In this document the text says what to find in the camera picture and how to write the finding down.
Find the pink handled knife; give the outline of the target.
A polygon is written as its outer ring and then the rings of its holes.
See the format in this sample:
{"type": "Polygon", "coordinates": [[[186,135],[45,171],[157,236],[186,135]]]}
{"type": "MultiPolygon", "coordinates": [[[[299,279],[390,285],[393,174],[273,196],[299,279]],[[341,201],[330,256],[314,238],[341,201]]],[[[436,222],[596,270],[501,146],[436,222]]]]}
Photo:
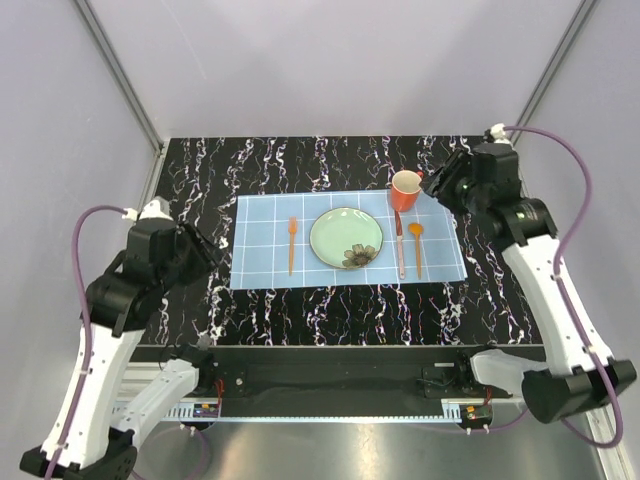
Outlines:
{"type": "Polygon", "coordinates": [[[398,258],[398,270],[399,279],[405,279],[405,261],[404,261],[404,248],[403,248],[403,226],[400,213],[394,211],[395,229],[396,229],[396,246],[397,246],[397,258],[398,258]]]}

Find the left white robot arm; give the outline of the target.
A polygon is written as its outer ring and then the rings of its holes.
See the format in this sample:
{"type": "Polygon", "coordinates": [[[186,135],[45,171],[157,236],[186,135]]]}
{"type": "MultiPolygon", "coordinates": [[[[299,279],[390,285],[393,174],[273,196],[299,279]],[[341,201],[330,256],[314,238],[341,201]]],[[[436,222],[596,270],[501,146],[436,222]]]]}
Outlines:
{"type": "Polygon", "coordinates": [[[150,317],[174,286],[188,286],[220,264],[196,228],[140,220],[105,272],[81,291],[80,346],[69,389],[42,445],[26,451],[21,471],[40,479],[125,479],[151,431],[183,397],[216,390],[214,357],[183,345],[123,410],[114,403],[150,317]]]}

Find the blue checked placemat cloth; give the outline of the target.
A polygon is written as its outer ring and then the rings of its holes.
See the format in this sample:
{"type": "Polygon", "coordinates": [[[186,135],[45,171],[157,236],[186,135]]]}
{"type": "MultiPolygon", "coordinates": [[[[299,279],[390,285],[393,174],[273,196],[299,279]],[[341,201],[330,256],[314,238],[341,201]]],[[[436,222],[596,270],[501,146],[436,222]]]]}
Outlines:
{"type": "Polygon", "coordinates": [[[459,282],[467,277],[453,215],[420,194],[396,215],[387,190],[238,199],[234,290],[459,282]]]}

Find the orange mug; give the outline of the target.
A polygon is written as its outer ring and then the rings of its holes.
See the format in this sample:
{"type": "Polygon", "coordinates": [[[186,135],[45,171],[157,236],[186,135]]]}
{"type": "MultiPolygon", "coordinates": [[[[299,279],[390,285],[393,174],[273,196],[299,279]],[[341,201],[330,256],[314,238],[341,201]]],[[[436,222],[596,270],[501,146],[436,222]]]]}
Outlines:
{"type": "Polygon", "coordinates": [[[391,180],[390,205],[398,213],[409,211],[422,191],[422,172],[401,170],[391,180]]]}

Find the green floral plate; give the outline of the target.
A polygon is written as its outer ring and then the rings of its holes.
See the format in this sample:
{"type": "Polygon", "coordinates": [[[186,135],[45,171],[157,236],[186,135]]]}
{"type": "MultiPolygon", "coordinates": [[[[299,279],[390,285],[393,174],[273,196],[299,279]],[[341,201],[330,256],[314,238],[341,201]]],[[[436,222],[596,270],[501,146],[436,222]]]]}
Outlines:
{"type": "Polygon", "coordinates": [[[351,207],[320,215],[309,233],[309,245],[323,263],[345,270],[363,269],[379,255],[384,234],[377,220],[351,207]]]}

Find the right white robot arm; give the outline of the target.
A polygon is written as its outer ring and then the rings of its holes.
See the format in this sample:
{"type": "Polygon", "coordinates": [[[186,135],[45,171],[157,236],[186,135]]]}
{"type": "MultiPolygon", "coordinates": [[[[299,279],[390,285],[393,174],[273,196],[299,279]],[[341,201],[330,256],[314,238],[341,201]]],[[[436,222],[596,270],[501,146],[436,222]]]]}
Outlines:
{"type": "Polygon", "coordinates": [[[540,199],[527,198],[519,157],[508,144],[455,150],[424,180],[424,192],[456,215],[472,215],[515,275],[542,338],[545,359],[533,361],[491,348],[454,371],[466,396],[488,386],[521,397],[541,423],[610,404],[637,379],[629,360],[615,359],[596,332],[563,260],[557,228],[540,199]]]}

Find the orange plastic spoon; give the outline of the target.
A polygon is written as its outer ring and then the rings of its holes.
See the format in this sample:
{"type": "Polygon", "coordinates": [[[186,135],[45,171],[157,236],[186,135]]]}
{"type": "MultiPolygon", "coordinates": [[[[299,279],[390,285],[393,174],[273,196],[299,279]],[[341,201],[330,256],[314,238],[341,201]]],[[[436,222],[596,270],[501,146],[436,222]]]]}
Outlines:
{"type": "Polygon", "coordinates": [[[417,278],[421,279],[422,278],[421,236],[424,232],[424,227],[420,223],[413,222],[409,224],[408,230],[414,236],[416,272],[417,272],[417,278]]]}

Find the orange plastic fork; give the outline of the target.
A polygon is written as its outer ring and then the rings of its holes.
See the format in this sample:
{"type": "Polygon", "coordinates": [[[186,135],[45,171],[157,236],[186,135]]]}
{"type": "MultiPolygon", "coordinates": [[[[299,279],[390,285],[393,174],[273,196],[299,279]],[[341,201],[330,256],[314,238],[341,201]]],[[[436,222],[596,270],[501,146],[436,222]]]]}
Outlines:
{"type": "Polygon", "coordinates": [[[288,247],[288,275],[292,276],[295,262],[295,237],[298,230],[297,218],[291,216],[288,222],[289,247],[288,247]]]}

